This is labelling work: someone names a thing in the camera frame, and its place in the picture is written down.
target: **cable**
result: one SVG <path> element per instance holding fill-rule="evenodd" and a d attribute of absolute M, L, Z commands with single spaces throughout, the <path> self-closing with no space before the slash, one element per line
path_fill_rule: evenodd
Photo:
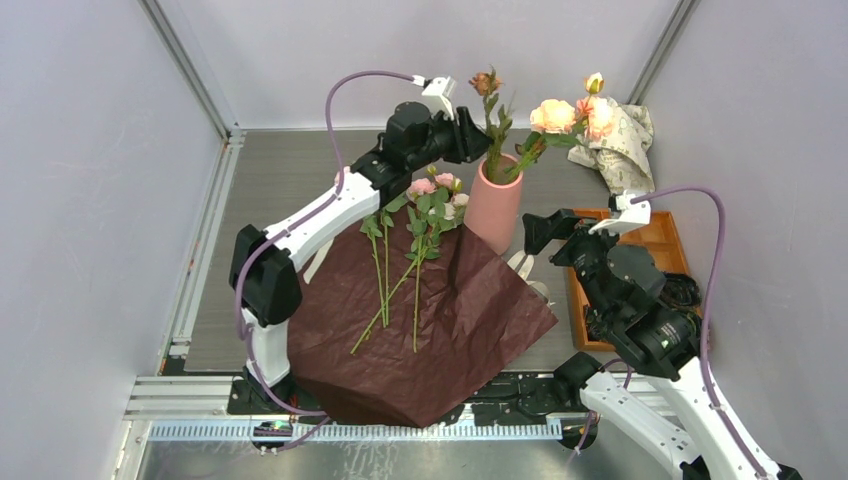
<path fill-rule="evenodd" d="M 742 440 L 742 436 L 739 434 L 739 431 L 736 430 L 736 427 L 733 425 L 733 422 L 730 420 L 730 417 L 727 415 L 724 410 L 722 410 L 721 402 L 719 401 L 718 394 L 715 390 L 715 385 L 712 381 L 712 375 L 710 374 L 710 354 L 709 354 L 709 338 L 710 338 L 710 307 L 712 306 L 712 293 L 713 286 L 715 285 L 718 265 L 721 262 L 721 256 L 724 251 L 724 234 L 725 234 L 725 210 L 724 203 L 722 203 L 721 198 L 719 198 L 718 193 L 714 190 L 704 187 L 697 187 L 692 185 L 683 185 L 679 187 L 667 188 L 664 190 L 659 190 L 654 193 L 649 193 L 647 195 L 642 195 L 641 197 L 636 197 L 630 201 L 631 204 L 644 202 L 648 200 L 652 200 L 654 198 L 663 197 L 666 195 L 670 195 L 672 193 L 678 192 L 700 192 L 707 196 L 709 196 L 713 203 L 715 203 L 716 210 L 718 211 L 718 235 L 716 236 L 716 247 L 715 253 L 713 254 L 713 265 L 710 268 L 710 278 L 707 281 L 707 291 L 704 294 L 704 316 L 701 321 L 701 376 L 704 379 L 704 386 L 707 390 L 707 395 L 710 397 L 710 402 L 712 403 L 711 407 L 718 416 L 721 418 L 724 426 L 727 427 L 728 433 L 733 438 L 733 441 L 736 442 L 736 445 L 739 446 L 739 449 L 742 451 L 742 454 L 745 455 L 745 458 L 748 459 L 748 462 L 757 471 L 757 476 L 760 478 L 767 478 L 768 474 L 757 461 L 756 457 L 754 457 L 751 449 L 745 445 L 745 441 Z"/>
<path fill-rule="evenodd" d="M 304 215 L 303 217 L 297 219 L 288 228 L 283 229 L 280 233 L 278 233 L 278 234 L 274 235 L 273 237 L 269 238 L 268 240 L 266 240 L 265 243 L 261 244 L 249 257 L 247 257 L 247 260 L 244 262 L 244 265 L 242 266 L 241 271 L 239 271 L 238 280 L 236 281 L 236 295 L 235 295 L 235 305 L 234 305 L 235 314 L 236 314 L 236 333 L 238 334 L 238 337 L 241 340 L 244 340 L 244 337 L 247 335 L 247 322 L 245 322 L 244 315 L 242 314 L 242 311 L 241 311 L 241 309 L 242 309 L 241 302 L 242 302 L 242 299 L 244 298 L 244 282 L 245 282 L 245 278 L 247 277 L 246 274 L 247 274 L 248 271 L 250 271 L 250 267 L 253 266 L 253 263 L 256 262 L 256 259 L 259 258 L 259 256 L 262 255 L 262 253 L 264 253 L 265 250 L 270 248 L 271 245 L 277 243 L 277 241 L 279 241 L 281 238 L 285 237 L 286 235 L 291 234 L 297 227 L 303 225 L 306 221 L 315 217 L 316 215 L 321 213 L 325 208 L 327 208 L 330 204 L 332 204 L 336 200 L 336 198 L 338 198 L 339 193 L 341 193 L 342 189 L 344 188 L 344 177 L 345 177 L 345 175 L 344 175 L 344 168 L 345 168 L 344 158 L 342 158 L 342 152 L 339 149 L 338 141 L 336 141 L 336 133 L 333 130 L 333 122 L 332 122 L 332 118 L 331 118 L 331 107 L 332 107 L 332 104 L 333 104 L 333 97 L 335 96 L 335 94 L 339 90 L 339 88 L 341 88 L 341 86 L 344 85 L 345 83 L 347 83 L 351 80 L 360 78 L 360 77 L 367 77 L 367 76 L 393 77 L 393 78 L 399 78 L 401 80 L 407 80 L 409 82 L 415 81 L 415 78 L 413 78 L 411 75 L 405 75 L 405 74 L 402 74 L 402 73 L 395 73 L 395 72 L 387 72 L 387 71 L 383 71 L 383 70 L 366 70 L 366 71 L 363 71 L 363 72 L 358 72 L 358 73 L 354 73 L 352 75 L 348 75 L 347 77 L 336 82 L 336 84 L 333 85 L 333 88 L 330 89 L 330 93 L 327 94 L 327 101 L 324 104 L 324 120 L 327 122 L 327 133 L 330 135 L 330 143 L 333 144 L 333 152 L 336 155 L 336 162 L 337 162 L 338 167 L 339 167 L 339 181 L 338 181 L 338 183 L 336 183 L 335 195 L 328 198 L 327 201 L 325 201 L 321 205 L 318 205 L 318 207 L 316 207 L 315 210 L 313 210 L 313 211 L 307 213 L 306 215 Z"/>
<path fill-rule="evenodd" d="M 331 107 L 332 107 L 332 103 L 333 103 L 333 97 L 335 96 L 336 92 L 338 91 L 339 88 L 341 88 L 342 85 L 346 84 L 347 82 L 349 82 L 351 80 L 354 80 L 354 79 L 357 79 L 357 78 L 360 78 L 360 77 L 367 77 L 367 76 L 384 76 L 384 77 L 399 78 L 401 80 L 407 80 L 409 82 L 415 81 L 415 78 L 413 78 L 411 75 L 405 75 L 405 74 L 402 74 L 402 73 L 395 73 L 395 72 L 387 72 L 387 71 L 382 71 L 382 70 L 367 70 L 367 71 L 363 71 L 363 72 L 354 73 L 352 75 L 348 75 L 347 77 L 344 77 L 343 79 L 336 82 L 335 85 L 333 85 L 333 88 L 330 89 L 330 93 L 327 94 L 327 101 L 324 104 L 324 119 L 327 122 L 327 133 L 330 135 L 330 143 L 333 144 L 333 152 L 336 155 L 336 162 L 338 163 L 338 167 L 339 167 L 339 174 L 338 174 L 339 180 L 338 180 L 338 183 L 336 183 L 335 194 L 328 197 L 327 200 L 324 203 L 318 205 L 318 207 L 316 207 L 315 210 L 313 210 L 313 211 L 307 213 L 306 215 L 304 215 L 303 217 L 295 220 L 288 228 L 283 229 L 280 233 L 274 235 L 273 237 L 269 238 L 264 243 L 262 243 L 249 257 L 247 257 L 247 260 L 244 262 L 244 265 L 242 266 L 241 271 L 239 271 L 238 279 L 236 280 L 235 304 L 234 304 L 235 318 L 236 318 L 236 333 L 238 334 L 239 339 L 243 340 L 247 344 L 248 362 L 250 362 L 250 364 L 253 365 L 254 372 L 256 373 L 256 376 L 259 378 L 259 383 L 262 385 L 262 389 L 265 391 L 265 394 L 268 395 L 268 397 L 271 398 L 274 401 L 274 403 L 276 403 L 280 407 L 284 408 L 285 410 L 288 410 L 289 412 L 297 413 L 299 415 L 320 416 L 320 415 L 325 415 L 325 413 L 323 411 L 307 411 L 307 410 L 300 410 L 298 408 L 292 407 L 291 405 L 287 404 L 286 402 L 284 402 L 280 398 L 278 398 L 274 394 L 274 392 L 271 391 L 271 388 L 268 386 L 267 382 L 265 381 L 265 378 L 260 373 L 259 364 L 256 362 L 256 356 L 254 355 L 254 352 L 253 352 L 252 342 L 251 342 L 250 338 L 248 338 L 248 337 L 252 337 L 253 327 L 248 326 L 247 322 L 244 319 L 244 314 L 242 313 L 242 300 L 244 298 L 244 282 L 245 282 L 245 279 L 247 278 L 247 272 L 250 271 L 250 268 L 253 266 L 253 264 L 256 262 L 256 259 L 259 258 L 260 255 L 262 255 L 266 250 L 268 250 L 271 247 L 271 245 L 274 245 L 281 238 L 283 238 L 287 235 L 290 235 L 291 232 L 293 232 L 297 227 L 299 227 L 300 225 L 307 222 L 309 219 L 311 219 L 311 218 L 315 217 L 316 215 L 318 215 L 319 213 L 321 213 L 325 208 L 327 208 L 330 204 L 332 204 L 334 201 L 336 201 L 339 194 L 342 192 L 342 189 L 344 188 L 344 168 L 345 168 L 345 164 L 344 164 L 344 158 L 342 158 L 341 150 L 339 150 L 338 142 L 336 141 L 336 134 L 333 131 L 333 122 L 332 122 L 332 119 L 331 119 Z M 314 433 L 314 431 L 317 430 L 320 426 L 321 426 L 321 424 L 316 426 L 314 429 L 310 430 L 309 433 L 307 435 L 305 435 L 304 437 L 308 437 L 309 435 Z"/>
<path fill-rule="evenodd" d="M 625 362 L 624 360 L 622 360 L 620 358 L 614 358 L 614 359 L 610 360 L 609 362 L 605 363 L 603 365 L 603 367 L 601 367 L 601 368 L 606 370 L 609 367 L 615 365 L 616 363 L 623 363 L 625 366 L 627 366 L 627 376 L 624 377 L 624 389 L 627 390 L 627 387 L 630 386 L 630 380 L 633 377 L 633 367 L 628 365 L 627 362 Z M 601 418 L 600 418 L 600 415 L 598 415 L 598 412 L 596 412 L 594 410 L 589 410 L 589 414 L 586 416 L 586 424 L 583 425 L 583 435 L 580 436 L 580 440 L 577 442 L 577 445 L 574 447 L 574 450 L 571 451 L 571 455 L 568 456 L 568 460 L 565 461 L 564 470 L 566 470 L 566 471 L 568 470 L 568 466 L 574 460 L 574 457 L 576 457 L 577 455 L 580 454 L 580 449 L 583 447 L 583 444 L 586 443 L 586 439 L 589 438 L 589 429 L 592 428 L 593 418 L 597 418 L 598 422 L 601 421 Z"/>

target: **peach rose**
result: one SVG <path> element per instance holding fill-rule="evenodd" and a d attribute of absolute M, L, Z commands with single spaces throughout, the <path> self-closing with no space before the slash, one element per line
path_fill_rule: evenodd
<path fill-rule="evenodd" d="M 436 185 L 426 178 L 418 179 L 409 186 L 406 190 L 406 196 L 415 201 L 421 195 L 427 195 L 436 191 Z"/>
<path fill-rule="evenodd" d="M 595 97 L 586 97 L 577 100 L 577 117 L 583 118 L 586 115 L 589 115 L 589 112 L 592 111 L 592 101 Z"/>
<path fill-rule="evenodd" d="M 586 77 L 586 91 L 592 95 L 597 95 L 604 89 L 604 77 L 601 72 L 596 72 Z"/>
<path fill-rule="evenodd" d="M 536 132 L 569 133 L 575 119 L 574 107 L 565 100 L 545 100 L 530 112 L 530 125 Z"/>
<path fill-rule="evenodd" d="M 453 188 L 453 183 L 456 180 L 456 178 L 453 176 L 452 173 L 440 173 L 433 178 L 436 179 L 437 185 L 440 185 L 442 187 L 449 188 L 449 189 Z"/>
<path fill-rule="evenodd" d="M 612 133 L 613 111 L 605 98 L 592 97 L 589 102 L 589 126 L 586 137 L 597 142 Z"/>
<path fill-rule="evenodd" d="M 464 207 L 468 205 L 468 195 L 464 193 L 457 193 L 451 199 L 451 203 L 454 207 Z"/>

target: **brown wrapping paper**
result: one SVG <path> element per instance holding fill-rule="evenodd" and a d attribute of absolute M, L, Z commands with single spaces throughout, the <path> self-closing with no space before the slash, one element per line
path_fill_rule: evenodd
<path fill-rule="evenodd" d="M 389 230 L 390 288 L 407 269 L 412 234 L 406 209 Z M 436 260 L 421 266 L 418 353 L 412 350 L 415 275 L 379 310 L 371 241 L 359 223 L 340 234 L 289 320 L 297 383 L 339 421 L 426 427 L 498 374 L 556 323 L 546 303 L 465 227 L 442 235 Z M 383 262 L 382 239 L 378 253 Z"/>

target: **pink vase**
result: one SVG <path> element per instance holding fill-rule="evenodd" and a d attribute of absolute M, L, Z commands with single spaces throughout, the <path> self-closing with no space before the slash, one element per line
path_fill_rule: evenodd
<path fill-rule="evenodd" d="M 501 154 L 502 163 L 517 163 L 515 157 Z M 497 185 L 483 174 L 486 162 L 481 161 L 477 176 L 471 184 L 468 209 L 465 211 L 465 226 L 483 239 L 498 255 L 503 255 L 512 244 L 518 207 L 521 203 L 521 185 L 524 172 L 509 185 Z"/>

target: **gray tabletop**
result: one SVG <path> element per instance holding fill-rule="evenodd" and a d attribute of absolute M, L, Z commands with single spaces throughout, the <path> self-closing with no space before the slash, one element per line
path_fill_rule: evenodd
<path fill-rule="evenodd" d="M 374 131 L 338 133 L 342 154 L 353 162 L 376 143 Z M 508 145 L 520 142 L 526 131 L 513 132 Z M 462 178 L 470 188 L 474 165 L 440 167 Z M 235 179 L 203 289 L 198 318 L 186 360 L 188 371 L 236 371 L 244 365 L 245 347 L 235 335 L 233 291 L 227 283 L 236 233 L 247 224 L 263 228 L 296 213 L 329 188 L 336 162 L 326 132 L 251 132 L 236 167 Z M 575 165 L 565 152 L 549 149 L 524 177 L 521 214 L 549 215 L 559 208 L 603 208 L 609 192 L 600 175 Z M 521 250 L 524 231 L 517 226 L 505 258 Z M 572 341 L 565 270 L 547 262 L 557 245 L 539 255 L 530 280 L 545 283 L 559 323 L 508 370 L 550 371 L 571 357 Z M 599 360 L 614 358 L 599 353 Z"/>
<path fill-rule="evenodd" d="M 268 479 L 574 479 L 670 478 L 612 422 L 567 464 L 570 450 L 554 441 L 307 443 L 260 457 L 243 443 L 148 443 L 139 480 Z"/>

